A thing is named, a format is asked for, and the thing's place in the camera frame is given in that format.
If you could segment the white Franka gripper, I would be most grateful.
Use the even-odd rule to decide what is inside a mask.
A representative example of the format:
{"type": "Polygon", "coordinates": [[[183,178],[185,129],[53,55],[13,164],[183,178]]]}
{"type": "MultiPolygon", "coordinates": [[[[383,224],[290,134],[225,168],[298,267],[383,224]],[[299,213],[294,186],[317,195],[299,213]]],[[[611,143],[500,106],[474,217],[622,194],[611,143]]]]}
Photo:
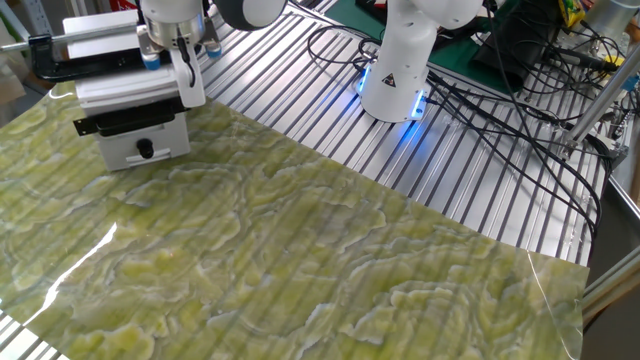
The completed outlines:
{"type": "Polygon", "coordinates": [[[177,38],[175,49],[169,50],[181,102],[186,108],[205,104],[206,95],[195,48],[183,37],[177,38]]]}

